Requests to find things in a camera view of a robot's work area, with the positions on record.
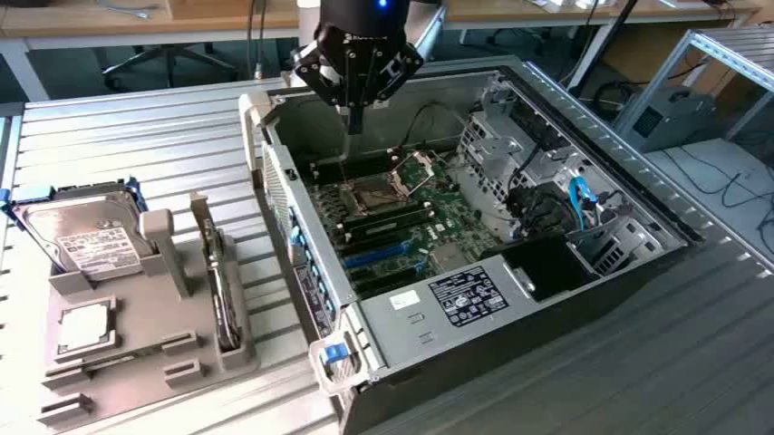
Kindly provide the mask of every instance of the blue cable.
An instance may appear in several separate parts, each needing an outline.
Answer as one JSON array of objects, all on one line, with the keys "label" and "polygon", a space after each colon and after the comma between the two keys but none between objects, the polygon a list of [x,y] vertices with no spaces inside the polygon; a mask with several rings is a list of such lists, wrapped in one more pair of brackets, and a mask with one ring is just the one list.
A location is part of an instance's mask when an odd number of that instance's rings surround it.
[{"label": "blue cable", "polygon": [[567,186],[567,190],[570,193],[570,204],[572,205],[572,210],[578,216],[578,220],[580,221],[580,231],[586,229],[586,223],[583,221],[583,210],[580,209],[580,201],[578,199],[578,194],[580,194],[580,198],[586,198],[594,204],[596,204],[596,195],[591,192],[588,188],[588,184],[586,184],[586,179],[583,177],[574,177],[570,180],[570,185]]}]

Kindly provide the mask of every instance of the power supply label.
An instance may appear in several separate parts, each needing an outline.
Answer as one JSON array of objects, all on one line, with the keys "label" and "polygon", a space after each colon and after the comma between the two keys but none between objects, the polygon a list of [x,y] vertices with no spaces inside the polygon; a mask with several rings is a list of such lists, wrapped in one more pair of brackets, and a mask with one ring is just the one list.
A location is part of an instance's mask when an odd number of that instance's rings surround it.
[{"label": "power supply label", "polygon": [[508,306],[508,301],[480,266],[430,283],[430,288],[444,309],[448,322],[456,327],[475,322]]}]

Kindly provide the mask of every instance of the office chair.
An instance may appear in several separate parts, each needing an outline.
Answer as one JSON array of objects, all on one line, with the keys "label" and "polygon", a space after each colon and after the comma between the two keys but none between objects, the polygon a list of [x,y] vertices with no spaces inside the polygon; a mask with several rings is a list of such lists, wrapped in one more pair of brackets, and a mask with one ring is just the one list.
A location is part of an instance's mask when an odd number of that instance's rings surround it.
[{"label": "office chair", "polygon": [[227,74],[228,81],[234,82],[239,78],[238,67],[209,56],[209,54],[213,53],[213,44],[204,43],[204,52],[207,54],[199,54],[188,50],[187,47],[191,45],[193,45],[193,43],[163,43],[149,50],[145,50],[143,45],[135,45],[132,47],[135,49],[135,55],[132,57],[129,57],[121,63],[103,68],[101,76],[108,89],[116,92],[127,92],[128,90],[123,88],[121,79],[116,77],[116,74],[125,72],[132,66],[145,63],[159,57],[163,57],[167,62],[167,87],[169,88],[175,87],[176,57],[185,57],[192,61],[211,65],[222,72],[224,72]]}]

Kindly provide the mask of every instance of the black cable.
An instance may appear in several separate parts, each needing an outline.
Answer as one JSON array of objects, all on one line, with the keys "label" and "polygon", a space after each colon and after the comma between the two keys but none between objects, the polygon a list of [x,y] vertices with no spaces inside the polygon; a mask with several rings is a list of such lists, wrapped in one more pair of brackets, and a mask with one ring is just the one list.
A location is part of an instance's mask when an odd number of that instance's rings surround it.
[{"label": "black cable", "polygon": [[705,195],[715,195],[715,193],[721,193],[725,189],[726,189],[726,185],[722,188],[718,188],[715,190],[710,190],[709,188],[703,188],[702,186],[699,186],[699,183],[697,183],[695,179],[693,179],[693,177],[689,175],[689,172],[686,172],[686,170],[682,168],[682,166],[679,166],[678,161],[675,160],[675,158],[669,154],[669,152],[666,152],[666,150],[662,150],[662,153],[666,155],[666,157],[670,159],[670,161],[673,162],[673,164],[675,165],[677,169],[679,170],[679,172],[682,172],[682,175],[686,176],[686,178],[689,179],[690,184],[697,188],[697,190],[699,190]]},{"label": "black cable", "polygon": [[247,37],[246,37],[246,46],[247,46],[247,80],[252,80],[252,15],[255,14],[255,0],[251,0],[251,6],[247,10]]},{"label": "black cable", "polygon": [[406,130],[406,135],[403,136],[403,139],[400,140],[400,143],[398,144],[398,151],[400,151],[400,149],[408,144],[408,139],[411,137],[411,131],[414,130],[414,125],[416,124],[416,121],[419,119],[420,114],[424,112],[426,109],[435,107],[435,106],[443,107],[455,115],[455,117],[458,117],[456,116],[458,113],[451,108],[451,106],[448,106],[448,104],[446,104],[444,102],[432,100],[432,101],[427,101],[424,104],[422,104],[422,106],[419,107],[419,109],[414,113],[414,118],[411,119],[411,123],[408,124],[408,129]]},{"label": "black cable", "polygon": [[[683,72],[678,72],[677,74],[670,75],[669,77],[666,77],[666,79],[673,80],[673,79],[682,77],[683,75],[690,74],[697,68],[699,68],[705,64],[706,64],[706,61],[699,61],[687,70],[685,70]],[[605,118],[607,120],[613,119],[615,117],[615,115],[618,115],[619,111],[611,111],[610,109],[605,109],[602,107],[602,100],[615,101],[615,98],[611,98],[610,96],[605,97],[605,93],[609,91],[618,91],[619,92],[618,96],[621,97],[619,101],[621,101],[621,103],[626,104],[626,102],[631,98],[631,95],[634,95],[634,92],[635,92],[634,86],[641,86],[641,85],[649,84],[649,83],[650,82],[618,82],[618,81],[603,83],[599,86],[599,88],[596,89],[596,91],[594,92],[594,96],[591,97],[591,109],[594,110],[595,113],[598,113],[602,116],[602,118]]]},{"label": "black cable", "polygon": [[[580,53],[580,57],[578,58],[578,63],[583,60],[583,56],[588,51],[588,47],[591,46],[591,40],[594,39],[594,32],[588,29],[588,25],[591,24],[591,18],[594,17],[594,13],[596,12],[596,6],[599,5],[599,0],[594,0],[594,5],[591,6],[591,10],[588,11],[588,15],[586,17],[586,22],[583,23],[583,29],[587,30],[586,35],[586,44],[583,47],[583,52]],[[567,61],[570,60],[570,54],[564,56],[564,60],[560,63],[559,74],[556,75],[556,82],[562,84],[562,75],[564,74],[564,68],[567,67]]]},{"label": "black cable", "polygon": [[[248,78],[247,80],[252,80],[255,77],[255,70],[252,66],[252,16],[255,15],[255,4],[258,0],[251,0],[251,8],[247,12],[247,37],[246,37],[246,44],[247,44],[247,73]],[[259,25],[259,34],[258,34],[258,48],[255,53],[256,62],[260,63],[264,57],[264,24],[266,24],[266,4],[268,0],[262,0],[262,21]]]},{"label": "black cable", "polygon": [[[703,165],[709,166],[710,168],[715,169],[721,174],[723,174],[726,176],[726,178],[729,179],[729,183],[723,186],[722,189],[719,190],[709,190],[709,189],[703,189],[699,187],[699,185],[697,184],[695,180],[693,179],[693,177],[689,175],[689,173],[686,172],[686,170],[678,165],[678,162],[675,161],[675,159],[673,158],[673,156],[666,152],[666,150],[663,150],[663,153],[666,155],[666,157],[673,161],[673,163],[677,166],[677,169],[679,169],[679,171],[682,172],[682,174],[686,176],[686,178],[689,179],[690,184],[693,184],[693,186],[702,192],[706,193],[707,195],[714,195],[715,193],[719,193],[721,191],[723,192],[722,197],[721,197],[721,204],[725,208],[735,208],[743,204],[747,204],[749,202],[757,200],[757,199],[763,199],[769,202],[770,204],[770,209],[769,212],[766,213],[766,215],[763,216],[763,218],[761,219],[761,222],[757,225],[757,231],[758,231],[758,236],[761,238],[761,243],[763,244],[763,246],[766,247],[767,251],[771,253],[771,255],[774,255],[774,248],[771,246],[771,244],[769,243],[767,239],[766,239],[766,233],[765,233],[765,229],[769,225],[774,225],[774,218],[771,218],[771,214],[774,214],[774,191],[763,193],[763,194],[757,194],[755,192],[753,192],[750,190],[750,188],[747,188],[739,181],[738,178],[742,175],[741,173],[737,173],[733,177],[729,175],[729,173],[719,168],[714,163],[710,163],[709,161],[706,161],[705,159],[701,159],[698,156],[695,156],[689,150],[686,150],[683,147],[678,147],[685,153],[686,155],[689,155],[694,160],[699,161]],[[767,170],[767,174],[771,177],[771,181],[774,181],[774,170],[766,166],[766,170]],[[730,187],[733,185],[739,186],[747,193],[750,193],[753,196],[742,201],[738,201],[733,204],[730,204],[727,202],[727,194],[729,194],[729,190]]]},{"label": "black cable", "polygon": [[258,64],[262,65],[262,73],[263,75],[263,65],[266,60],[266,53],[264,53],[264,28],[266,28],[266,5],[268,4],[268,0],[262,0],[262,22],[258,27],[258,46],[255,48],[258,54],[255,58],[258,59]]},{"label": "black cable", "polygon": [[[718,21],[726,19],[726,16],[723,14],[722,6],[726,6],[727,9],[733,13],[733,17],[730,18],[731,21],[733,20],[737,20],[737,9],[734,8],[734,5],[729,2],[729,0],[703,0],[703,2],[707,3],[713,7],[713,9],[715,9],[715,11],[717,11],[717,20]],[[695,65],[690,66],[690,68],[686,71],[679,72],[679,73],[669,76],[666,79],[667,80],[673,80],[673,79],[677,79],[678,77],[682,77],[683,75],[687,75],[697,68],[699,68],[702,65],[705,65],[707,62],[709,62],[709,59],[701,60]],[[726,71],[726,73],[723,74],[723,76],[718,80],[718,83],[715,84],[715,87],[723,81],[723,79],[726,78],[726,75],[729,75],[729,72],[730,72],[730,69]],[[596,89],[596,91],[594,92],[594,97],[591,98],[591,110],[603,119],[611,120],[613,118],[615,118],[615,116],[618,115],[618,112],[619,111],[611,111],[611,110],[609,110],[609,109],[606,109],[606,108],[602,107],[602,104],[600,104],[600,101],[602,100],[613,100],[613,101],[615,101],[615,99],[611,99],[611,97],[603,98],[605,93],[609,92],[610,90],[618,91],[619,92],[618,96],[621,97],[621,103],[626,103],[629,101],[629,99],[631,98],[631,95],[635,92],[635,90],[633,89],[633,86],[641,86],[641,85],[646,85],[649,83],[650,83],[650,81],[647,81],[647,82],[618,82],[618,81],[613,81],[613,82],[603,83],[599,86],[599,88]]]}]

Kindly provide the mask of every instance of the hard drive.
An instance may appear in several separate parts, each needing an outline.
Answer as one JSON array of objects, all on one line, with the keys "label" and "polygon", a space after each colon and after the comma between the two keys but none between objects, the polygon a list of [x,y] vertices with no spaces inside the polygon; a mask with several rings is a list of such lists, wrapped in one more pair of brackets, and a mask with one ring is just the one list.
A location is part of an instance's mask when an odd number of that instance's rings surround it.
[{"label": "hard drive", "polygon": [[68,188],[20,188],[3,211],[29,233],[59,273],[80,270],[91,281],[141,270],[140,257],[153,254],[139,234],[147,210],[135,179]]}]

